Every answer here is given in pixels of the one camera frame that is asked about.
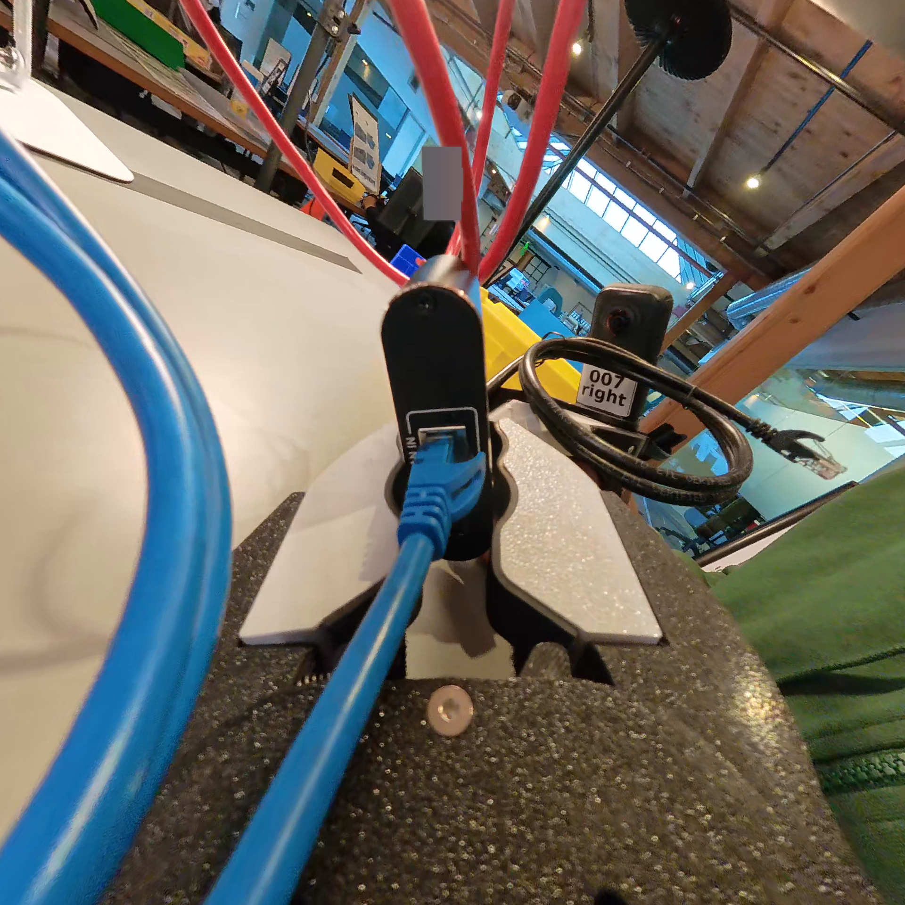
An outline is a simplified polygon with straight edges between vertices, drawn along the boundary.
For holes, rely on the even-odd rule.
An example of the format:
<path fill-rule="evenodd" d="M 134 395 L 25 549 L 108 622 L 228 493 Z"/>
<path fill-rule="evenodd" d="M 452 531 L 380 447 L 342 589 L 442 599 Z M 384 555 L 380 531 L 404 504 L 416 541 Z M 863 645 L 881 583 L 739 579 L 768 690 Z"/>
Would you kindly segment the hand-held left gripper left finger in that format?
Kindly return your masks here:
<path fill-rule="evenodd" d="M 312 482 L 243 623 L 245 644 L 313 642 L 384 579 L 398 549 L 387 482 L 400 462 L 398 432 L 377 430 Z"/>

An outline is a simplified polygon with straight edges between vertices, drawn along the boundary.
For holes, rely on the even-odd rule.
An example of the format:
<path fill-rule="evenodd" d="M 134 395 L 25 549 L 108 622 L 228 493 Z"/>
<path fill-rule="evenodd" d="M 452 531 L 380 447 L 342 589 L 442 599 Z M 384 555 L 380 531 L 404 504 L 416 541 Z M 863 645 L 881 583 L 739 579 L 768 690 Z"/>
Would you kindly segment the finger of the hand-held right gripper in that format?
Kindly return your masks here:
<path fill-rule="evenodd" d="M 499 423 L 511 421 L 533 435 L 549 435 L 549 428 L 523 400 L 508 400 L 499 406 Z"/>

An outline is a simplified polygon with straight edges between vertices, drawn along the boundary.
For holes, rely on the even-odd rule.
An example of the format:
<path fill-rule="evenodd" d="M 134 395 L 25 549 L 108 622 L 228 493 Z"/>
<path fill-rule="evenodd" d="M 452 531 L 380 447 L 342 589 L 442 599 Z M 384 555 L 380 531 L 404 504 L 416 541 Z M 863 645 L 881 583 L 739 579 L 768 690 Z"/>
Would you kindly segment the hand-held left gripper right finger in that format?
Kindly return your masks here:
<path fill-rule="evenodd" d="M 561 646 L 574 678 L 609 678 L 599 647 L 658 645 L 660 622 L 606 505 L 563 452 L 499 417 L 494 492 L 508 492 L 492 537 L 487 611 L 516 673 L 543 643 Z"/>

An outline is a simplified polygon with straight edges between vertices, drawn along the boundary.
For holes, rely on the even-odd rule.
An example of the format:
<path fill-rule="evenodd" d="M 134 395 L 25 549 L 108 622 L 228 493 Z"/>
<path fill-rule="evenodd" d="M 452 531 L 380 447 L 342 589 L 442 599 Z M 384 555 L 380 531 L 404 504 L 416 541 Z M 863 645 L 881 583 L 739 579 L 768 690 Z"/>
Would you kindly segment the yellow storage bin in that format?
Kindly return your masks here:
<path fill-rule="evenodd" d="M 481 316 L 484 335 L 486 379 L 491 382 L 511 362 L 540 341 L 540 337 L 505 304 L 493 300 L 481 288 Z M 565 359 L 555 358 L 537 365 L 537 378 L 548 394 L 572 413 L 587 411 L 576 406 L 580 371 Z"/>

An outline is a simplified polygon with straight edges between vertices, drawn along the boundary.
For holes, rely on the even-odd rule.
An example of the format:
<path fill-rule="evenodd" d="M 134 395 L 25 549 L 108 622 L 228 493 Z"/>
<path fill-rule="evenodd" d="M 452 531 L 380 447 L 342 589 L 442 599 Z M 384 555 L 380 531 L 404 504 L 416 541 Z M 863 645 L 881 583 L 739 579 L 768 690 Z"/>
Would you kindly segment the black ethernet port adapter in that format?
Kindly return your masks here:
<path fill-rule="evenodd" d="M 387 501 L 400 510 L 424 431 L 462 429 L 455 457 L 484 453 L 486 471 L 475 508 L 452 526 L 444 558 L 478 559 L 492 542 L 492 442 L 480 287 L 461 258 L 435 256 L 412 275 L 389 304 L 381 341 L 401 455 Z"/>

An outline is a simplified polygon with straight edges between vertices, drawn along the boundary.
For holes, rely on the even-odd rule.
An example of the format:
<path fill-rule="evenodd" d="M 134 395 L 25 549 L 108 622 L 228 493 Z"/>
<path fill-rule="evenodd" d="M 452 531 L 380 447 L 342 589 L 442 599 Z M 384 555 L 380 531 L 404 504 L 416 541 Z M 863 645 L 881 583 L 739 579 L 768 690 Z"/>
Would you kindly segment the black computer monitor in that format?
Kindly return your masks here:
<path fill-rule="evenodd" d="M 446 254 L 454 228 L 453 221 L 426 217 L 423 176 L 411 167 L 378 212 L 372 232 L 379 253 L 390 261 L 404 245 L 424 259 Z"/>

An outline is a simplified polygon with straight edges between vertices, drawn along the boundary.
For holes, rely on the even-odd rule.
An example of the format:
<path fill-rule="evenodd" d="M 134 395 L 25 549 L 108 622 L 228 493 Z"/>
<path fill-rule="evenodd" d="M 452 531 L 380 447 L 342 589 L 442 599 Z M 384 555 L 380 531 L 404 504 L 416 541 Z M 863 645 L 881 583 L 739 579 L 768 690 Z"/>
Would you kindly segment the person's green hoodie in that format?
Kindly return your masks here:
<path fill-rule="evenodd" d="M 702 576 L 782 693 L 864 873 L 903 903 L 903 466 Z"/>

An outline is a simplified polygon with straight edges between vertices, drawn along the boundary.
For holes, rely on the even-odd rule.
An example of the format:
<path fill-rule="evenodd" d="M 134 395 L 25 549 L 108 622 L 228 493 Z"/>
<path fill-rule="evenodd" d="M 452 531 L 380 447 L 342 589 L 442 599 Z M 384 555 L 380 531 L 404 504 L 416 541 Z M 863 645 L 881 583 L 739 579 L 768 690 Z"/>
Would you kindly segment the black round fan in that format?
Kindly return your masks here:
<path fill-rule="evenodd" d="M 717 71 L 730 51 L 732 24 L 727 2 L 625 1 L 624 7 L 642 50 L 532 202 L 517 238 L 541 215 L 654 62 L 678 79 L 699 81 Z"/>

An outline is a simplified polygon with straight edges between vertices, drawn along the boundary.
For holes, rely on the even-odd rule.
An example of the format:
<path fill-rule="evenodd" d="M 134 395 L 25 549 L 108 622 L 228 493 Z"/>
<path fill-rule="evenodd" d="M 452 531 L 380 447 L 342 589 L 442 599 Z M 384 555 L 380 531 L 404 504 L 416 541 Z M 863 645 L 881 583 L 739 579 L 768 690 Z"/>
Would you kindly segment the yellow box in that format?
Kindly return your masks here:
<path fill-rule="evenodd" d="M 312 167 L 329 192 L 347 206 L 357 206 L 366 188 L 356 176 L 328 152 L 318 148 Z"/>

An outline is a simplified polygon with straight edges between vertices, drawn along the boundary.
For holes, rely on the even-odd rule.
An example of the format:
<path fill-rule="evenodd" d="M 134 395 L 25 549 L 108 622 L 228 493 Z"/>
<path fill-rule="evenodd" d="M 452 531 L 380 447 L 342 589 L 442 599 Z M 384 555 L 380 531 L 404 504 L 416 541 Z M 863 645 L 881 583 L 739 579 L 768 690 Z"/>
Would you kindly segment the standing poster banner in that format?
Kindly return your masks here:
<path fill-rule="evenodd" d="M 349 145 L 348 168 L 368 194 L 381 193 L 381 159 L 378 119 L 355 95 L 349 95 L 353 133 Z"/>

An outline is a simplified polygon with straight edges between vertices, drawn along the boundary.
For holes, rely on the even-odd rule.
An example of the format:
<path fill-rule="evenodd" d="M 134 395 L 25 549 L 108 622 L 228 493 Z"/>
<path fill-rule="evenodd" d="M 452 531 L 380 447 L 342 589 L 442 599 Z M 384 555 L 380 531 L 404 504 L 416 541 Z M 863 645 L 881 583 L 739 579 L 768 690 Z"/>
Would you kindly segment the grey metal column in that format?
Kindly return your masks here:
<path fill-rule="evenodd" d="M 338 82 L 356 48 L 368 2 L 274 2 L 272 12 L 289 15 L 283 33 L 265 30 L 290 52 L 287 94 L 279 122 L 303 158 L 316 155 L 314 134 L 321 130 Z"/>

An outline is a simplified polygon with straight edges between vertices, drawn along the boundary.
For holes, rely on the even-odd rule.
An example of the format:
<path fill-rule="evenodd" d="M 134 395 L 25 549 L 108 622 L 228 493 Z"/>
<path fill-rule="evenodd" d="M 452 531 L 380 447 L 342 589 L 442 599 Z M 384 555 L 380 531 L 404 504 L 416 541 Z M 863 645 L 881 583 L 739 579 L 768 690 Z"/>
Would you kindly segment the green flat box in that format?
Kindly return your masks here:
<path fill-rule="evenodd" d="M 97 16 L 172 70 L 186 66 L 183 45 L 129 1 L 92 1 Z"/>

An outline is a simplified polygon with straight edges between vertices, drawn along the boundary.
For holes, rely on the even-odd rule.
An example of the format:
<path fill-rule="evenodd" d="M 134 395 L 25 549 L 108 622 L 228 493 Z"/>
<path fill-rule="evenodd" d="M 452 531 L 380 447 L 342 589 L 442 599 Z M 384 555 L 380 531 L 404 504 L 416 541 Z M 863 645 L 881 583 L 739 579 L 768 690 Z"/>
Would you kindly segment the silver ventilation duct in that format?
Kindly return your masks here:
<path fill-rule="evenodd" d="M 725 317 L 734 329 L 741 331 L 789 288 L 795 286 L 803 274 L 804 271 L 788 274 L 742 299 L 732 301 Z"/>

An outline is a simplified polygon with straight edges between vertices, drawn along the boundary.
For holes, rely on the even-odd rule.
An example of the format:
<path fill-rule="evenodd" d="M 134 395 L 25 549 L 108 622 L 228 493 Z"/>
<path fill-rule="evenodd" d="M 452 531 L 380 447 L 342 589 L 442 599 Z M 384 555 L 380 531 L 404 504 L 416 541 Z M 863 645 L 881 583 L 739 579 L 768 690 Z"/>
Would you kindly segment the wooden support post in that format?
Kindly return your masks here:
<path fill-rule="evenodd" d="M 691 375 L 691 384 L 737 403 L 903 267 L 904 189 L 899 188 Z"/>

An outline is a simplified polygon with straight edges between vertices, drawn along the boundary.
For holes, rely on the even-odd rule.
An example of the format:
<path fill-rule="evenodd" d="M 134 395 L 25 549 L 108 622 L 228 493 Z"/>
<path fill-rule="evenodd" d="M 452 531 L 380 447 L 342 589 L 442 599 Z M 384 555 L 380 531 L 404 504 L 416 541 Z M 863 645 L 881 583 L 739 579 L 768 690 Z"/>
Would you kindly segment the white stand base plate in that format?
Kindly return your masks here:
<path fill-rule="evenodd" d="M 134 180 L 126 164 L 60 98 L 33 79 L 21 84 L 2 79 L 1 125 L 32 151 L 121 184 Z"/>

